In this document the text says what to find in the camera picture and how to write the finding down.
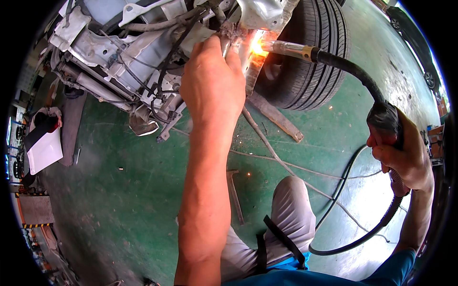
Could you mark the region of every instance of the leg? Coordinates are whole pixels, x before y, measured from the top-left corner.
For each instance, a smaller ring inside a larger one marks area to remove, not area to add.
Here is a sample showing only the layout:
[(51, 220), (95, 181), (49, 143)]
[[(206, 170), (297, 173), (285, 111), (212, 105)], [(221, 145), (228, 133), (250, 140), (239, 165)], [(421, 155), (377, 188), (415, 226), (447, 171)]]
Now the leg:
[[(271, 219), (304, 253), (315, 236), (315, 215), (312, 212), (307, 187), (302, 179), (285, 177), (275, 188)], [(267, 229), (264, 238), (267, 266), (279, 263), (292, 253)]]
[(254, 273), (255, 267), (256, 250), (243, 243), (230, 227), (221, 253), (221, 282), (245, 278)]

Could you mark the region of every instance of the green floor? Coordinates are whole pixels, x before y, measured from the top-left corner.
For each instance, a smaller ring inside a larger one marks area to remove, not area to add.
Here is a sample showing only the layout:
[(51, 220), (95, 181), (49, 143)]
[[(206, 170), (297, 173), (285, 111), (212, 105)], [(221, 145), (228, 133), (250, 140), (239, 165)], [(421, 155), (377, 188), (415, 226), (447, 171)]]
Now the green floor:
[[(389, 101), (420, 128), (439, 124), (435, 101), (421, 70), (388, 19), (368, 0), (348, 0), (343, 12), (352, 39), (351, 60), (368, 71)], [(250, 111), (259, 125), (265, 125), (268, 139), (283, 160), (340, 176), (351, 155), (366, 142), (369, 131), (365, 118), (372, 103), (368, 91), (347, 75), (326, 106), (309, 112), (282, 111), (304, 134), (299, 144), (265, 117)], [(176, 127), (189, 132), (189, 119), (185, 111)], [(176, 131), (159, 144), (155, 135), (136, 137), (128, 127), (126, 113), (88, 97), (78, 133), (77, 146), (80, 144), (78, 165), (67, 168), (55, 163), (40, 174), (51, 195), (61, 247), (72, 267), (84, 285), (105, 285), (115, 279), (141, 285), (143, 276), (163, 286), (172, 285), (178, 256), (175, 217), (183, 189), (188, 138)], [(243, 117), (235, 129), (232, 148), (268, 155)], [(229, 154), (228, 168), (240, 172), (234, 176), (234, 183), (245, 218), (241, 227), (233, 211), (232, 225), (255, 248), (255, 233), (265, 229), (262, 219), (270, 214), (273, 190), (288, 173), (276, 162), (233, 153)], [(379, 169), (368, 149), (351, 175)], [(332, 194), (338, 183), (294, 171), (327, 194)], [(311, 189), (309, 196), (318, 221), (328, 200)], [(379, 222), (391, 198), (388, 176), (378, 174), (351, 180), (340, 201), (363, 226), (371, 228)], [(408, 206), (408, 200), (404, 200), (404, 206)], [(394, 243), (404, 216), (405, 212), (399, 210), (381, 232)], [(316, 249), (331, 249), (363, 234), (336, 207), (312, 244)], [(313, 271), (357, 280), (373, 272), (394, 245), (375, 237), (343, 254), (312, 256), (309, 265)]]

